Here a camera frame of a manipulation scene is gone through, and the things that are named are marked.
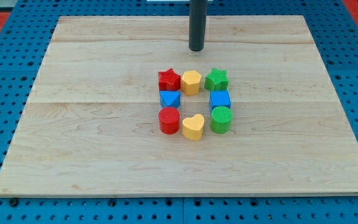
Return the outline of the black cylindrical robot arm stick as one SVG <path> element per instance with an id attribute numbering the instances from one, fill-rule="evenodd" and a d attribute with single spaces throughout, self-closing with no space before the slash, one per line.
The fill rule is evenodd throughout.
<path id="1" fill-rule="evenodd" d="M 207 7 L 207 0 L 190 0 L 188 46 L 194 52 L 204 49 Z"/>

